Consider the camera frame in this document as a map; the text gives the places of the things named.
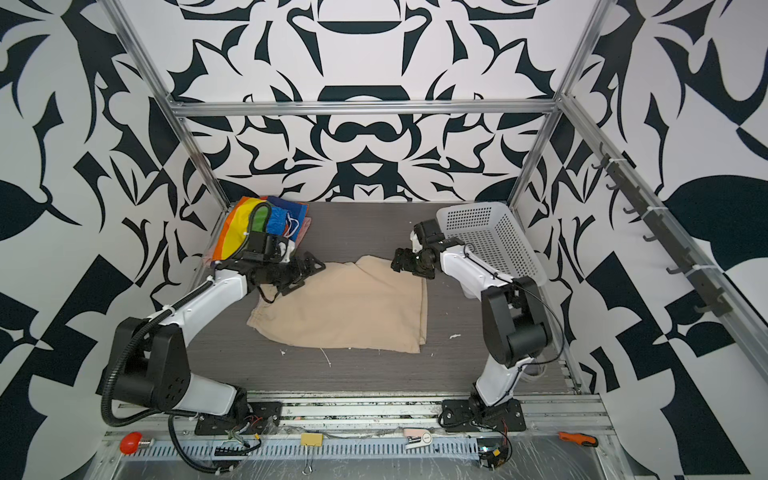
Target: patterned backdrop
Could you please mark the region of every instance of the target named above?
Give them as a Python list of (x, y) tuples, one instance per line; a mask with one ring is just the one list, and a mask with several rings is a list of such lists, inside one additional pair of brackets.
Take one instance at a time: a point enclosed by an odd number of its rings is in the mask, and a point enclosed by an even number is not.
[(552, 97), (594, 0), (130, 0), (184, 101)]
[(0, 68), (0, 471), (57, 479), (114, 328), (187, 291), (220, 208), (94, 0), (3, 2)]
[[(763, 316), (765, 2), (620, 0), (577, 100)], [(563, 120), (519, 204), (585, 385), (641, 474), (768, 477), (768, 385)]]
[(542, 114), (190, 119), (230, 200), (507, 200)]

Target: metal profile bar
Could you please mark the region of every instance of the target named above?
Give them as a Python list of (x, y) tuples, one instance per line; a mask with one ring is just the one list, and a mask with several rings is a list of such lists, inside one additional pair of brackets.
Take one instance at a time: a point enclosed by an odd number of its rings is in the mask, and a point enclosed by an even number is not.
[[(603, 151), (622, 158), (617, 148), (589, 118), (577, 101), (568, 95), (558, 99), (568, 120), (594, 153)], [(674, 261), (670, 273), (685, 273), (712, 312), (718, 316), (757, 372), (768, 382), (768, 325), (739, 293), (730, 280), (680, 225), (664, 202), (626, 161), (608, 161), (606, 171), (624, 196), (638, 209), (641, 219)]]
[(603, 157), (604, 154), (608, 155), (609, 159), (624, 159), (621, 156), (621, 152), (611, 142), (611, 140), (605, 136), (602, 130), (598, 128), (592, 118), (587, 112), (576, 102), (576, 100), (569, 94), (562, 95), (557, 100), (558, 108), (560, 108), (568, 120), (576, 127), (576, 131), (584, 138), (587, 145), (592, 152), (598, 157)]
[(541, 161), (541, 155), (544, 153), (544, 148), (554, 133), (554, 128), (558, 126), (561, 115), (562, 112), (560, 110), (548, 114), (547, 118), (544, 120), (544, 124), (541, 126), (541, 130), (538, 131), (533, 147), (531, 147), (528, 156), (526, 156), (523, 161), (523, 169), (520, 171), (520, 175), (518, 175), (518, 179), (515, 181), (515, 185), (512, 187), (512, 192), (510, 192), (509, 199), (507, 200), (507, 205), (509, 205), (513, 211), (520, 201), (520, 196), (525, 191), (525, 187), (528, 185), (528, 182), (531, 181), (536, 166), (538, 165), (538, 162)]
[(592, 8), (587, 26), (581, 33), (578, 46), (571, 57), (571, 62), (568, 64), (568, 68), (565, 70), (565, 76), (560, 83), (555, 98), (560, 98), (563, 94), (570, 94), (571, 89), (574, 87), (578, 79), (581, 77), (581, 72), (584, 70), (584, 66), (592, 55), (594, 46), (598, 43), (600, 38), (600, 31), (603, 28), (605, 19), (608, 17), (608, 12), (611, 11), (611, 7), (617, 0), (597, 0)]
[(532, 98), (520, 100), (171, 102), (170, 108), (178, 117), (549, 113), (554, 111), (554, 100)]
[(157, 74), (157, 69), (152, 64), (152, 61), (147, 53), (146, 48), (141, 44), (141, 40), (136, 34), (131, 21), (128, 19), (126, 11), (123, 9), (119, 0), (98, 0), (98, 3), (104, 8), (104, 12), (109, 18), (110, 23), (114, 27), (114, 31), (120, 39), (120, 43), (125, 47), (125, 51), (131, 56), (136, 68), (138, 68), (144, 83), (149, 87), (154, 100), (163, 112), (163, 116), (170, 124), (171, 130), (174, 131), (179, 141), (187, 149), (187, 153), (190, 155), (192, 163), (200, 172), (205, 186), (214, 196), (216, 202), (222, 209), (226, 209), (230, 206), (230, 202), (227, 199), (227, 195), (222, 190), (221, 185), (213, 171), (210, 169), (208, 160), (200, 152), (200, 148), (197, 147), (197, 143), (194, 141), (192, 134), (185, 128), (179, 118), (176, 117), (173, 110), (170, 107), (167, 99), (167, 89), (160, 76)]

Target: beige cloth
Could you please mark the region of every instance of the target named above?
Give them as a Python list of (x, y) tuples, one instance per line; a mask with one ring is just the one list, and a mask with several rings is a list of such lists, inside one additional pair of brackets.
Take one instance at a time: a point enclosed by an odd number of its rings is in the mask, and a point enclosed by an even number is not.
[[(272, 298), (275, 288), (262, 288)], [(260, 301), (248, 325), (293, 346), (419, 353), (427, 337), (426, 281), (371, 256), (326, 263), (295, 292)]]

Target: black mounting plate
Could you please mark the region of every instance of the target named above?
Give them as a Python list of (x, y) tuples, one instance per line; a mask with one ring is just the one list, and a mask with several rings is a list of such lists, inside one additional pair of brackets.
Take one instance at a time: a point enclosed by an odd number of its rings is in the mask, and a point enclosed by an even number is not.
[[(254, 433), (262, 434), (264, 430), (270, 426), (278, 426), (280, 424), (280, 413), (283, 411), (283, 404), (280, 402), (248, 402), (248, 405), (253, 410), (253, 418), (248, 418), (250, 424), (248, 429), (241, 433), (241, 435), (253, 435)], [(232, 422), (216, 417), (214, 415), (202, 415), (202, 418), (197, 420), (197, 425), (194, 428), (195, 435), (226, 435), (227, 430), (231, 430), (237, 425)]]
[[(447, 424), (457, 422), (458, 419), (467, 419), (466, 422), (460, 425), (445, 427), (446, 432), (480, 431), (479, 428), (472, 424), (474, 413), (469, 408), (469, 400), (443, 400), (442, 410), (443, 412), (446, 410), (450, 411), (443, 417), (444, 422)], [(496, 429), (503, 431), (504, 422), (506, 422), (507, 430), (509, 432), (525, 431), (525, 417), (523, 416), (520, 402), (516, 399), (509, 399), (506, 403), (502, 403), (496, 407), (488, 407), (486, 412), (487, 414), (485, 418), (481, 419), (483, 425), (496, 427)]]

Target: white plastic basket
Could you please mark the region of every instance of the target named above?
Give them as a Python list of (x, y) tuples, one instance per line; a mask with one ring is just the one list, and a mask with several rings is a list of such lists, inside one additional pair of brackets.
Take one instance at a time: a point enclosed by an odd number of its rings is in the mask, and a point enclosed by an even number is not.
[(458, 237), (471, 251), (501, 273), (531, 277), (537, 285), (547, 275), (509, 208), (501, 202), (461, 204), (437, 210), (446, 238)]

